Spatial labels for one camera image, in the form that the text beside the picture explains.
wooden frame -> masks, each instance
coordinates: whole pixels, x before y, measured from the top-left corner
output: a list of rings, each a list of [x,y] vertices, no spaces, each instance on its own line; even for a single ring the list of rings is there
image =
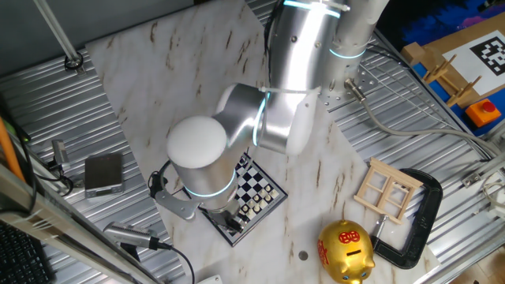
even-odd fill
[[[371,184],[372,178],[376,174],[382,175],[386,178],[382,188],[380,189]],[[354,199],[376,213],[388,215],[391,221],[401,225],[403,214],[412,199],[412,195],[421,185],[423,185],[423,183],[417,179],[372,157],[370,159],[370,170],[368,170],[368,173],[366,174],[359,191],[354,196]],[[376,204],[371,204],[364,199],[368,189],[375,190],[380,193],[380,197]],[[397,200],[391,196],[394,190],[399,190],[400,192],[405,193],[403,200]],[[385,211],[384,208],[387,204],[392,204],[394,207],[397,207],[399,209],[399,213],[397,215],[393,215]]]

keyboard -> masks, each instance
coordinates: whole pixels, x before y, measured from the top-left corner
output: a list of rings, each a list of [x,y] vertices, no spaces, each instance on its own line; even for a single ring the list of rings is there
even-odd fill
[[[0,222],[0,284],[54,281],[39,240]]]

metal table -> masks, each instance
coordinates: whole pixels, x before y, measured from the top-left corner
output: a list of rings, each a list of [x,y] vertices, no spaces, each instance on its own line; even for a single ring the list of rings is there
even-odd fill
[[[263,24],[274,3],[272,0],[248,2]],[[377,37],[372,43],[390,48]],[[86,74],[78,76],[66,72],[63,58],[59,58],[0,79],[0,92],[6,95],[15,118],[32,136],[32,150],[41,158],[52,159],[52,139],[65,141],[72,161],[72,169],[67,174],[72,179],[83,177],[84,159],[89,155],[123,154],[125,193],[90,204],[83,193],[76,190],[67,201],[78,211],[100,229],[119,220],[149,226],[159,232],[161,239],[170,241],[155,205],[148,198],[148,188],[89,56],[86,50],[80,52],[84,56]],[[384,124],[408,130],[447,127],[444,125],[447,123],[467,130],[428,86],[415,80],[414,75],[397,61],[367,53],[361,68],[365,81],[360,84],[370,107]],[[444,199],[428,240],[429,248],[442,264],[434,271],[442,275],[436,282],[453,279],[505,243],[505,236],[496,235],[503,231],[505,222],[490,219],[486,215],[489,202],[476,189],[466,189],[461,183],[485,159],[478,148],[455,136],[390,136],[376,129],[351,95],[320,99],[363,160],[374,156],[397,168],[417,168],[441,182]],[[408,218],[413,217],[420,201],[421,196],[412,199],[406,212]],[[58,283],[112,282],[107,276],[54,248],[46,246],[45,250]],[[184,274],[172,252],[145,249],[140,258],[156,276],[176,279]]]

screw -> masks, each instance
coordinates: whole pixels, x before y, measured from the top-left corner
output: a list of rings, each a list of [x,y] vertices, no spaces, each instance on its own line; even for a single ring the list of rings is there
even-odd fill
[[[330,83],[330,92],[333,91],[334,88],[335,88],[335,79],[333,79]]]

white marble board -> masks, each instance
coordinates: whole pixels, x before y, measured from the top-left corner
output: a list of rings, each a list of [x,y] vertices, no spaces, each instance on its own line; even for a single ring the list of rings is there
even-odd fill
[[[226,87],[260,86],[266,74],[263,27],[242,0],[195,6],[86,47],[146,181],[166,162],[166,136],[176,122],[212,115]],[[352,198],[365,163],[321,105],[299,156],[260,149],[255,159],[288,199],[235,248],[200,213],[185,222],[160,208],[175,246],[191,259],[197,279],[220,274],[226,284],[333,283],[319,263],[317,236],[344,217],[373,230],[378,215]],[[173,170],[166,177],[168,189],[181,186]],[[388,225],[381,238],[401,247],[410,229],[404,221]],[[306,261],[297,257],[301,250],[309,254]],[[374,260],[365,283],[413,283],[440,265],[428,248],[408,271]]]

